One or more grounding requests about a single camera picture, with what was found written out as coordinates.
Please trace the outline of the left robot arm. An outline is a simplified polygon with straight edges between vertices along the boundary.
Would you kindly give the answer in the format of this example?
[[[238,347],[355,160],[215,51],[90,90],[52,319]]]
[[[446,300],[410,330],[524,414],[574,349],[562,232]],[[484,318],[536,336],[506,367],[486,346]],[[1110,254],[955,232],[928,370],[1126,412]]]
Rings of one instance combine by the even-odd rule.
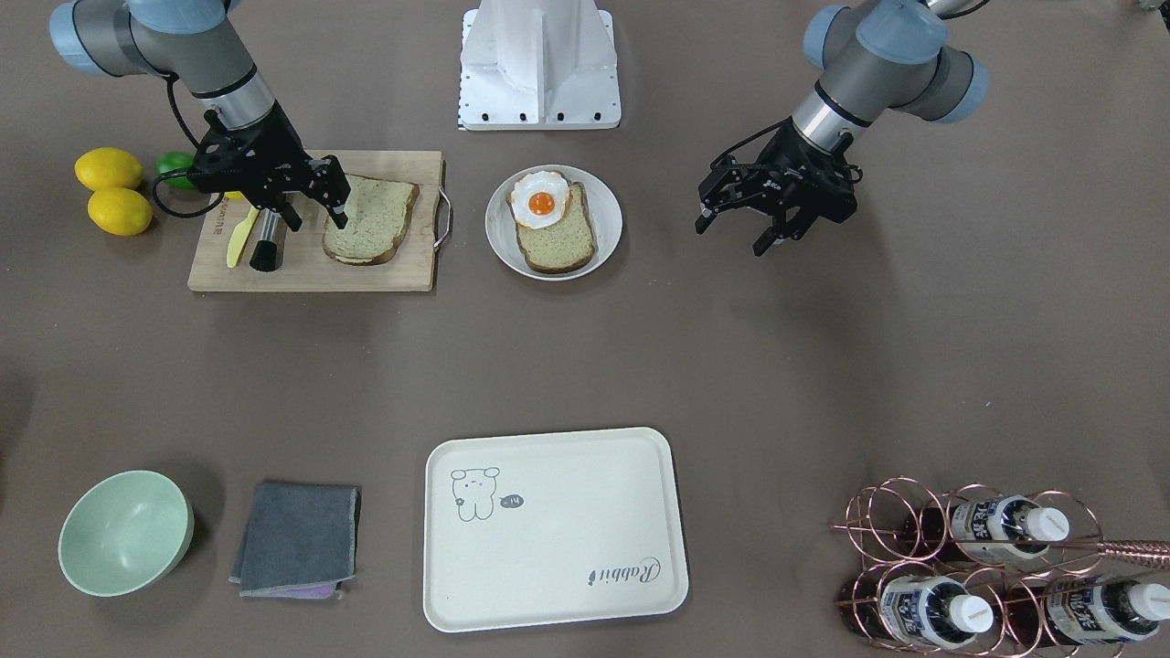
[[[865,1],[828,5],[803,34],[803,53],[823,71],[794,112],[760,130],[755,162],[728,149],[698,184],[697,233],[718,214],[748,208],[769,218],[756,255],[799,240],[818,219],[856,212],[860,167],[846,150],[886,110],[956,123],[977,112],[989,89],[985,67],[948,44],[947,21],[973,1]]]

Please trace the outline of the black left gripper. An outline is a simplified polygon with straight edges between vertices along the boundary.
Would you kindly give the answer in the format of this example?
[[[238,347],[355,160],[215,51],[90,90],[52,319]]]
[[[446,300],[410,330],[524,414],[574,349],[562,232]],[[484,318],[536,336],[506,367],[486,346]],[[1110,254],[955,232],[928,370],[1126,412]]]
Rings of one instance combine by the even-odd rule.
[[[856,212],[860,167],[845,159],[854,137],[828,153],[815,149],[786,118],[739,140],[710,164],[698,184],[697,235],[727,211],[751,208],[771,219],[752,245],[756,258],[787,240],[801,240],[817,219],[845,222]]]

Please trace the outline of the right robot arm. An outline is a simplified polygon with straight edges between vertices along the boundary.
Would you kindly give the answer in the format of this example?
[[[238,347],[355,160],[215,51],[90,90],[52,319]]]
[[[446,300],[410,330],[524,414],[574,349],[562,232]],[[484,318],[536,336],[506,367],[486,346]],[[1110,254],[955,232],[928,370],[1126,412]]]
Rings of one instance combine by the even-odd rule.
[[[347,224],[346,172],[333,155],[307,155],[298,133],[229,21],[230,1],[69,1],[50,14],[55,49],[76,70],[108,78],[181,80],[199,101],[207,133],[185,178],[202,193],[238,191],[253,206],[301,217],[298,192]]]

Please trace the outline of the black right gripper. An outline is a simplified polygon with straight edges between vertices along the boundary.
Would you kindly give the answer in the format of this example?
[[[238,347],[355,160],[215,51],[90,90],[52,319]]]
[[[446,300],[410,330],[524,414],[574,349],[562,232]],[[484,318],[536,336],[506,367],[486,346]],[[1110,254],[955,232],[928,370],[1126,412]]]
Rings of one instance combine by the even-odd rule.
[[[288,229],[297,232],[303,220],[289,192],[300,192],[325,208],[338,229],[346,228],[346,201],[351,187],[335,155],[314,159],[280,103],[252,125],[230,129],[220,112],[207,109],[208,123],[188,167],[187,179],[204,193],[238,191],[253,206],[278,214]]]

